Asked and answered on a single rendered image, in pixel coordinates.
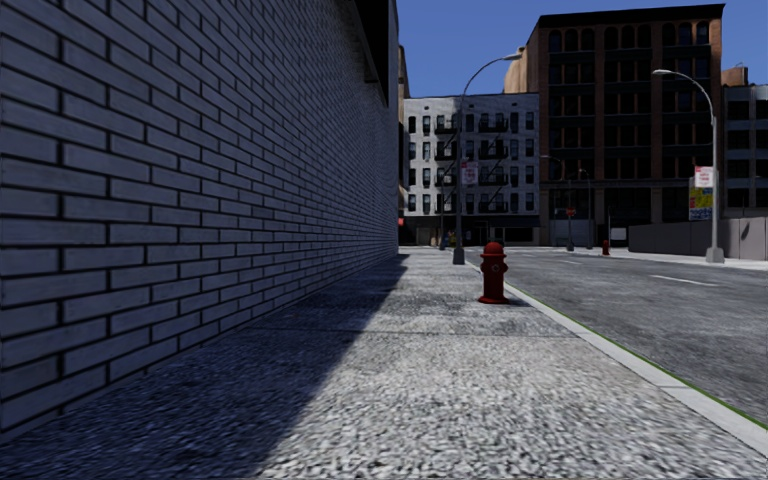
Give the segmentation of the grey street lamp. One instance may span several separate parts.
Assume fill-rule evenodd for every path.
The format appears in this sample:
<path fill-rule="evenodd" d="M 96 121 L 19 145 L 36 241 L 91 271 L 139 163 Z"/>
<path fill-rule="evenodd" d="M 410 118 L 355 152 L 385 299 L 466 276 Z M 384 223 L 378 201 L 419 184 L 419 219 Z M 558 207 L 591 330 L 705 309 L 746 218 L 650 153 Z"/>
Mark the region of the grey street lamp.
<path fill-rule="evenodd" d="M 711 125 L 711 139 L 712 139 L 712 166 L 707 173 L 697 172 L 695 174 L 695 186 L 697 188 L 710 188 L 712 194 L 712 207 L 711 207 L 711 245 L 707 248 L 705 253 L 705 261 L 710 264 L 724 264 L 725 254 L 724 250 L 719 245 L 719 171 L 718 171 L 718 129 L 717 129 L 717 115 L 715 112 L 714 104 L 711 100 L 710 94 L 706 89 L 692 77 L 685 75 L 681 72 L 672 71 L 668 69 L 655 69 L 652 71 L 654 76 L 673 75 L 679 78 L 690 81 L 695 85 L 699 92 L 702 93 L 707 101 L 710 125 Z"/>
<path fill-rule="evenodd" d="M 464 232 L 462 227 L 462 211 L 464 207 L 464 201 L 463 201 L 463 167 L 462 163 L 464 161 L 464 151 L 463 151 L 463 132 L 464 132 L 464 126 L 465 126 L 465 120 L 464 120 L 464 105 L 465 105 L 465 98 L 467 95 L 467 92 L 469 90 L 469 87 L 471 86 L 472 82 L 477 78 L 478 75 L 480 75 L 486 68 L 488 68 L 491 65 L 494 65 L 498 62 L 503 61 L 509 61 L 509 62 L 515 62 L 522 58 L 522 53 L 512 53 L 507 54 L 502 57 L 495 58 L 493 60 L 488 61 L 487 63 L 483 64 L 478 70 L 475 71 L 475 73 L 468 79 L 466 82 L 464 89 L 462 91 L 461 97 L 460 97 L 460 103 L 459 103 L 459 109 L 457 111 L 458 113 L 458 120 L 459 120 L 459 126 L 457 128 L 456 132 L 456 141 L 457 141 L 457 179 L 456 179 L 456 245 L 453 252 L 453 259 L 452 262 L 454 265 L 464 265 L 465 264 L 465 252 L 464 252 L 464 246 L 463 246 L 463 240 L 464 240 Z"/>

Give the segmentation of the tan building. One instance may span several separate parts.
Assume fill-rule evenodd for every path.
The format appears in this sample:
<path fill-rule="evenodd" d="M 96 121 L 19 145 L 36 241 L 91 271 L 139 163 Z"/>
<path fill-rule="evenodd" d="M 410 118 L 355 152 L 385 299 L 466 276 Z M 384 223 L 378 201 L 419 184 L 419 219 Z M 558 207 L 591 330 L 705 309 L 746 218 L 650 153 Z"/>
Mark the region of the tan building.
<path fill-rule="evenodd" d="M 409 79 L 407 72 L 407 61 L 405 48 L 398 46 L 398 140 L 399 140 L 399 186 L 398 186 L 398 243 L 404 245 L 407 240 L 407 229 L 405 226 L 405 212 L 408 200 L 408 169 L 409 160 L 406 152 L 407 147 L 407 128 L 405 119 L 405 99 L 410 96 Z"/>

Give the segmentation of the white brick building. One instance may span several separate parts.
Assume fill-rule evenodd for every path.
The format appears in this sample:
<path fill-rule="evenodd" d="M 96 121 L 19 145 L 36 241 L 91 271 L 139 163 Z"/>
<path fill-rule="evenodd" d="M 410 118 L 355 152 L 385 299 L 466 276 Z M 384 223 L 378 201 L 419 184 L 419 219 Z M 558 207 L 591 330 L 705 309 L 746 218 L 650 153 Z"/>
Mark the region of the white brick building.
<path fill-rule="evenodd" d="M 538 240 L 536 94 L 469 95 L 464 105 L 463 243 L 533 245 Z M 456 239 L 460 97 L 405 99 L 409 160 L 404 245 L 438 246 L 438 176 L 445 170 L 445 246 Z"/>

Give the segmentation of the grey brick building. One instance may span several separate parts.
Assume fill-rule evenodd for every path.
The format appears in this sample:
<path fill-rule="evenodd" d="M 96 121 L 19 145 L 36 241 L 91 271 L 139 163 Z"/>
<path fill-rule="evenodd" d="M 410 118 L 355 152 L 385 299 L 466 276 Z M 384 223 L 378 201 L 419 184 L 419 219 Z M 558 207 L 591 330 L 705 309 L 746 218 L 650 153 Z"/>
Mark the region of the grey brick building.
<path fill-rule="evenodd" d="M 397 0 L 0 0 L 0 444 L 398 249 Z"/>

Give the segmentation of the red brick building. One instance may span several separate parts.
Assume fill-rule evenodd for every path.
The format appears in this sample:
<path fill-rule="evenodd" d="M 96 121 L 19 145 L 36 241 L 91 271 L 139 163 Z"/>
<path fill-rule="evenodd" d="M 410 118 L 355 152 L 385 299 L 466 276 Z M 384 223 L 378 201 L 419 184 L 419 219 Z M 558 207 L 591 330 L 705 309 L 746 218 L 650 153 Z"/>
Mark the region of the red brick building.
<path fill-rule="evenodd" d="M 689 182 L 712 164 L 707 101 L 721 109 L 720 4 L 541 16 L 508 93 L 538 96 L 539 240 L 601 243 L 613 228 L 685 222 Z"/>

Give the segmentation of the grey concrete building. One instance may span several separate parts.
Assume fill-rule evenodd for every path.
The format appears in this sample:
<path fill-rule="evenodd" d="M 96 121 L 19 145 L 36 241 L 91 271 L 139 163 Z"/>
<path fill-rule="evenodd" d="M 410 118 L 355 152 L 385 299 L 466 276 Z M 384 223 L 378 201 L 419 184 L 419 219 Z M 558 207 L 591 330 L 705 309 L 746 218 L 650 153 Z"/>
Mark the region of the grey concrete building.
<path fill-rule="evenodd" d="M 768 84 L 739 63 L 721 74 L 724 208 L 728 217 L 768 217 Z"/>

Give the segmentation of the low grey concrete wall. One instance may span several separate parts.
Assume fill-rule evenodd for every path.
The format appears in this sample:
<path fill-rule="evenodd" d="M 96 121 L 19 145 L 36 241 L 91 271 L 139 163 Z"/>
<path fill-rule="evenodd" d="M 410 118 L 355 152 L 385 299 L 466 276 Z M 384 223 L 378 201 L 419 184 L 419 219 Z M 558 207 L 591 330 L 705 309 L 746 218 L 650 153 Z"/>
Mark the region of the low grey concrete wall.
<path fill-rule="evenodd" d="M 718 245 L 726 258 L 768 261 L 768 217 L 720 219 Z M 704 256 L 710 246 L 709 220 L 628 228 L 633 252 Z"/>

